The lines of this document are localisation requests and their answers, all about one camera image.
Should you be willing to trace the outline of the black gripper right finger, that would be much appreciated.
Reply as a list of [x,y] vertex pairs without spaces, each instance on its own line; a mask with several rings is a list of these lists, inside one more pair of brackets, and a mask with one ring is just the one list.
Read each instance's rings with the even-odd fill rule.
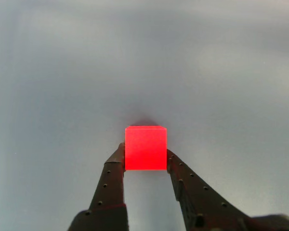
[[253,231],[249,217],[219,195],[172,151],[167,172],[187,231]]

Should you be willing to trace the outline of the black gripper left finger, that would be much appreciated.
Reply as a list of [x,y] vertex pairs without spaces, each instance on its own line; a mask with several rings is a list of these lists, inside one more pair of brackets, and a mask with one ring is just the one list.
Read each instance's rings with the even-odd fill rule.
[[128,213],[124,202],[125,144],[120,143],[104,163],[89,208],[79,212],[69,231],[128,231]]

